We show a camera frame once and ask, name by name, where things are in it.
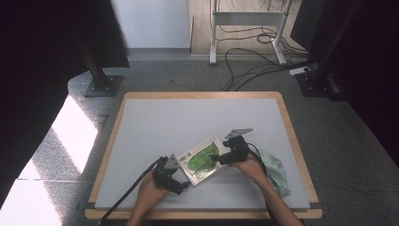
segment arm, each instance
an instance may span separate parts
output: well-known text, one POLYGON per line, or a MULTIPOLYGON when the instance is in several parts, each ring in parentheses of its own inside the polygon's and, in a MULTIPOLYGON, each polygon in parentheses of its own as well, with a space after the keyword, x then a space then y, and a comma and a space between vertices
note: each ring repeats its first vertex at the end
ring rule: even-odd
POLYGON ((231 165, 241 170, 261 189, 264 200, 281 226, 303 225, 270 185, 255 157, 249 155, 246 161, 232 163, 231 165))
POLYGON ((168 190, 158 188, 150 171, 138 189, 135 207, 132 209, 126 226, 141 226, 143 216, 168 194, 168 190))

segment person's left hand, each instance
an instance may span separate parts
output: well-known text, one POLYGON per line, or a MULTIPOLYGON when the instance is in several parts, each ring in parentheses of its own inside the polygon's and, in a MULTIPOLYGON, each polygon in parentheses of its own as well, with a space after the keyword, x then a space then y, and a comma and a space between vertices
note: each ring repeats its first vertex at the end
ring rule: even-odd
POLYGON ((138 189, 135 212, 144 214, 169 193, 168 190, 156 186, 150 171, 143 179, 138 189))

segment floor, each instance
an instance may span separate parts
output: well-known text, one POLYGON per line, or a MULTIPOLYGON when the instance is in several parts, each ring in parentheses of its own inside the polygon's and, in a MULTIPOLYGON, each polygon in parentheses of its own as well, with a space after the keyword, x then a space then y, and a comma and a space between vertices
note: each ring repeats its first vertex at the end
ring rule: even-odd
MULTIPOLYGON (((231 56, 234 75, 272 67, 255 56, 231 56)), ((218 91, 231 77, 224 57, 182 52, 129 55, 115 97, 85 98, 89 73, 73 78, 70 96, 0 212, 1 225, 97 225, 85 208, 124 93, 218 91)), ((399 169, 347 102, 305 98, 288 70, 265 73, 239 90, 279 91, 295 128, 324 215, 306 225, 399 225, 399 169)), ((153 225, 264 225, 263 220, 155 221, 153 225)), ((110 221, 107 225, 123 225, 110 221)))

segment white wall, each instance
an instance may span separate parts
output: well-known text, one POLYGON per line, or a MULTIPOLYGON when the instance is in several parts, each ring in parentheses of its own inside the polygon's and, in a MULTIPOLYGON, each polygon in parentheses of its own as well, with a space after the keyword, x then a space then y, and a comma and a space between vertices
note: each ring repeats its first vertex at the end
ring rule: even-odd
POLYGON ((187 0, 111 0, 126 48, 189 48, 187 0))

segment green packet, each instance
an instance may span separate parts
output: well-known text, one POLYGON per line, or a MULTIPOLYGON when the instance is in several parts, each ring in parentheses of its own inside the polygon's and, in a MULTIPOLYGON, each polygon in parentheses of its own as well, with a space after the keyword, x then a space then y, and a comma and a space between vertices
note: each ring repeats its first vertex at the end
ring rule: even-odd
POLYGON ((211 136, 176 158, 191 184, 195 186, 223 167, 219 162, 213 161, 211 155, 222 155, 229 151, 217 136, 211 136))

